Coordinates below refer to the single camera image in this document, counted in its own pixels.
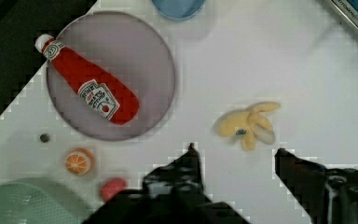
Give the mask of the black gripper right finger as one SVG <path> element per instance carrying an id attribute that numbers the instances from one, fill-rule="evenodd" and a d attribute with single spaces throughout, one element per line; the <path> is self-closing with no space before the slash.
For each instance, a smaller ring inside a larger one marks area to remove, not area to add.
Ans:
<path id="1" fill-rule="evenodd" d="M 310 216 L 312 224 L 358 224 L 358 170 L 327 168 L 277 150 L 275 174 Z"/>

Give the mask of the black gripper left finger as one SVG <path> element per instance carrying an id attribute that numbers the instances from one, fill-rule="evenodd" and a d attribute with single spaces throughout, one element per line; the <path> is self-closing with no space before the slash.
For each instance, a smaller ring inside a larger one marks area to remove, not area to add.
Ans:
<path id="1" fill-rule="evenodd" d="M 143 178 L 140 189 L 124 189 L 83 224 L 249 224 L 227 203 L 204 194 L 200 154 L 184 155 Z"/>

